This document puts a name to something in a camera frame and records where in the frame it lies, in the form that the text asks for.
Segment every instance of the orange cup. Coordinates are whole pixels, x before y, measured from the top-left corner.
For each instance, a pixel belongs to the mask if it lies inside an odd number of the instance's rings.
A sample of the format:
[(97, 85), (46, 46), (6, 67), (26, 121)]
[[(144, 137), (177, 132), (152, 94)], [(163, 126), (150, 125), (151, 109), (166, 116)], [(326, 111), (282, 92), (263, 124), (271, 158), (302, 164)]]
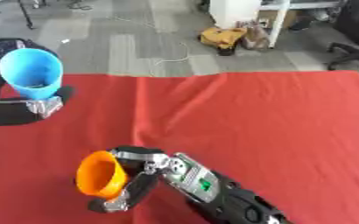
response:
[(127, 181), (116, 157), (105, 150), (84, 158), (76, 175), (76, 185), (82, 193), (107, 200), (116, 198)]

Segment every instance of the red tablecloth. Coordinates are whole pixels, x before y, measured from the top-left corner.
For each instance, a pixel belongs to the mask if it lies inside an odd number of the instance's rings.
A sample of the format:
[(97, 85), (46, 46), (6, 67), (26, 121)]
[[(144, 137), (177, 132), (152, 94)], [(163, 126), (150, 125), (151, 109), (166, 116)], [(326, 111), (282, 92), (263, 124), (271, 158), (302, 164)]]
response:
[(183, 151), (295, 223), (359, 224), (359, 73), (64, 82), (77, 94), (58, 114), (0, 128), (0, 224), (205, 223), (164, 184), (128, 213), (89, 212), (78, 164), (119, 144)]

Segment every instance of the cardboard box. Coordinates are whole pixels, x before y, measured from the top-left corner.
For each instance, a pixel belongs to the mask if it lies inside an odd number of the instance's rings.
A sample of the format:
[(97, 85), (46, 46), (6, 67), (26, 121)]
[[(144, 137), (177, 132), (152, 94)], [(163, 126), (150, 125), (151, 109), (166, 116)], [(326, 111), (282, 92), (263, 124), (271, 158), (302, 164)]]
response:
[[(272, 28), (275, 23), (276, 16), (278, 12), (276, 10), (261, 10), (258, 12), (258, 23), (262, 25), (263, 28)], [(283, 29), (288, 28), (292, 25), (297, 18), (296, 10), (289, 10), (285, 16), (285, 22), (283, 23)]]

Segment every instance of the robotic hand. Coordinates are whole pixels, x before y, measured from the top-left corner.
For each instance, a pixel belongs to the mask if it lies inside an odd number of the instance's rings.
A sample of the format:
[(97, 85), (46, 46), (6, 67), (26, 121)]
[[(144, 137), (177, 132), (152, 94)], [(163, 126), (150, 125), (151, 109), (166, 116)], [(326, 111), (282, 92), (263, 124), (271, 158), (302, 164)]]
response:
[[(0, 59), (9, 51), (30, 47), (51, 52), (30, 40), (20, 38), (0, 38)], [(5, 80), (0, 75), (0, 90)], [(63, 107), (73, 93), (72, 87), (62, 87), (51, 98), (41, 101), (25, 98), (0, 99), (0, 126), (33, 123), (46, 119)]]
[(233, 179), (210, 171), (183, 153), (167, 156), (162, 150), (123, 146), (109, 150), (134, 178), (115, 199), (93, 199), (88, 208), (99, 213), (127, 211), (161, 177), (183, 193), (189, 206), (211, 223), (288, 224), (276, 207)]

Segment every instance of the blue bowl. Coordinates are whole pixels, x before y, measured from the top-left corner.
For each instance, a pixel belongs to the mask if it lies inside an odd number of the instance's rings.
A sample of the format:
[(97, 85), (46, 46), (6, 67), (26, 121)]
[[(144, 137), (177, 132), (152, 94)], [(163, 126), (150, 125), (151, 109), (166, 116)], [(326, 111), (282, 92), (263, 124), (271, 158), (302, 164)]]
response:
[(22, 96), (43, 100), (61, 87), (63, 66), (50, 52), (22, 48), (1, 58), (0, 74)]

